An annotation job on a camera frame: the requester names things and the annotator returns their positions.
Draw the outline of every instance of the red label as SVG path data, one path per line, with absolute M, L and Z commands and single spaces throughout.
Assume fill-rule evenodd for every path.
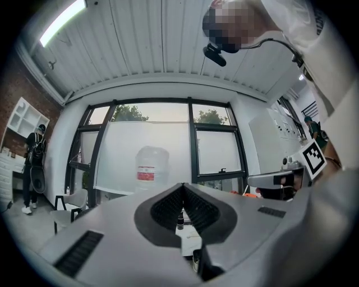
M 146 180 L 146 181 L 154 181 L 155 174 L 154 173 L 137 173 L 137 179 Z

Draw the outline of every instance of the brick wall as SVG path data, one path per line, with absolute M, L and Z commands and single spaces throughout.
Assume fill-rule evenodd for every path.
M 0 75 L 0 138 L 4 135 L 3 146 L 19 155 L 25 152 L 25 139 L 6 128 L 6 125 L 21 97 L 50 120 L 45 134 L 49 142 L 62 107 L 33 78 L 18 55 L 13 53 L 9 55 Z

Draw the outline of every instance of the sky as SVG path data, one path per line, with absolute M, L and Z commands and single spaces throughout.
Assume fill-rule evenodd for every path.
M 148 121 L 154 122 L 187 122 L 188 105 L 178 103 L 141 103 L 129 104 L 130 108 L 137 106 L 144 117 L 149 117 Z M 109 107 L 95 109 L 91 116 L 92 124 L 102 123 Z M 220 117 L 228 117 L 225 108 L 213 107 L 208 105 L 193 105 L 194 117 L 199 116 L 199 111 L 206 112 L 208 109 L 216 109 Z

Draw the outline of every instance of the chair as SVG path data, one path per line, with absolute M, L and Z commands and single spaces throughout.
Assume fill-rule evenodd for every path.
M 70 225 L 73 222 L 75 212 L 82 212 L 86 209 L 86 199 L 88 197 L 88 191 L 85 189 L 78 189 L 72 195 L 57 195 L 55 198 L 55 210 L 50 214 L 54 218 L 55 234 L 57 234 L 57 224 L 62 228 Z M 64 210 L 57 210 L 57 202 L 61 199 Z M 69 203 L 77 206 L 78 208 L 66 210 L 65 204 Z

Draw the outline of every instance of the floor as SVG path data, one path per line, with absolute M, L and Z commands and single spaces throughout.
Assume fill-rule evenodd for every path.
M 22 194 L 14 193 L 13 200 L 11 208 L 2 214 L 9 231 L 18 244 L 24 244 L 38 253 L 47 240 L 55 235 L 54 223 L 50 216 L 52 206 L 43 196 L 39 196 L 38 208 L 33 209 L 31 215 L 27 215 L 21 211 L 24 206 Z

